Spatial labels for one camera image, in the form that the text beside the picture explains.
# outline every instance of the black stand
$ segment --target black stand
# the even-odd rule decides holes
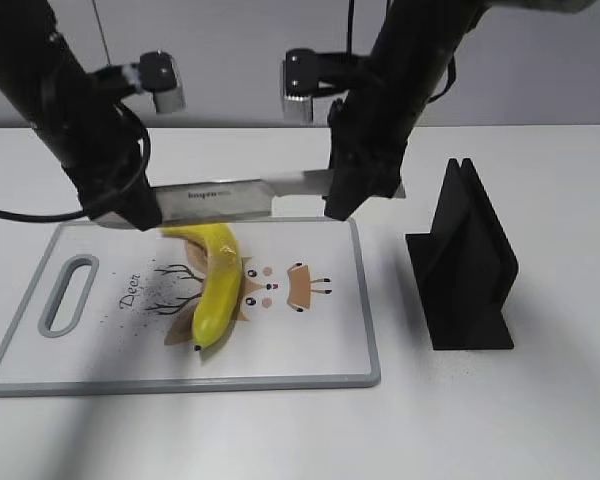
[[[470,159],[449,160],[431,233],[406,238],[434,350],[513,348],[501,310],[518,262]]]

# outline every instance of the cutting board handle hole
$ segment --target cutting board handle hole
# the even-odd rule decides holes
[[[38,322],[41,335],[57,338],[76,327],[98,265],[92,255],[76,255],[64,263]]]

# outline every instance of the deer illustration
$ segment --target deer illustration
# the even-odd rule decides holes
[[[177,315],[175,322],[167,333],[165,345],[175,345],[191,340],[191,322],[195,311],[195,300],[199,300],[204,291],[204,275],[207,273],[207,256],[204,248],[190,241],[185,241],[187,261],[201,275],[196,275],[186,265],[173,264],[155,271],[161,275],[179,275],[180,280],[194,280],[201,284],[201,290],[187,297],[176,297],[174,303],[155,303],[147,311],[158,315]],[[238,301],[233,313],[234,320],[248,321],[258,308],[270,308],[274,298],[280,292],[280,282],[275,281],[275,272],[271,266],[262,268],[254,265],[253,257],[242,259],[244,277],[238,294]],[[297,262],[287,270],[289,291],[286,304],[294,311],[302,313],[311,308],[312,294],[331,294],[331,289],[320,288],[319,284],[331,283],[329,278],[311,280],[309,266]]]

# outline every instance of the white table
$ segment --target white table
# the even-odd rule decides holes
[[[154,184],[321,168],[329,152],[316,129],[152,138]],[[428,229],[450,156],[473,157],[520,262],[513,351],[431,350],[403,234]],[[355,215],[379,386],[0,399],[0,479],[600,479],[600,126],[419,129],[403,171],[408,201]],[[74,196],[32,133],[0,130],[0,207]],[[53,229],[0,221],[0,340]]]

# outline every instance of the black cable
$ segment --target black cable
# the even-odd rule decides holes
[[[433,95],[427,103],[433,103],[436,100],[440,100],[447,93],[449,93],[449,90],[451,90],[453,84],[456,83],[457,76],[458,75],[456,72],[456,57],[453,56],[451,57],[451,61],[449,62],[449,66],[447,67],[447,84],[444,86],[444,89],[440,93]]]
[[[142,159],[138,170],[133,174],[131,179],[122,187],[111,194],[108,194],[92,204],[86,206],[82,210],[70,213],[61,213],[59,215],[27,215],[22,213],[8,212],[0,210],[0,219],[11,220],[12,222],[22,223],[58,223],[66,222],[68,220],[76,220],[90,216],[91,214],[97,214],[103,210],[112,210],[109,206],[113,207],[114,203],[123,196],[133,185],[140,179],[149,164],[149,158],[151,157],[151,139],[149,138],[149,132],[142,124],[140,119],[136,116],[131,109],[122,103],[116,104],[116,108],[122,111],[123,115],[140,127],[141,139],[142,139]]]
[[[356,0],[349,0],[349,11],[347,12],[347,56],[353,51],[353,11]]]

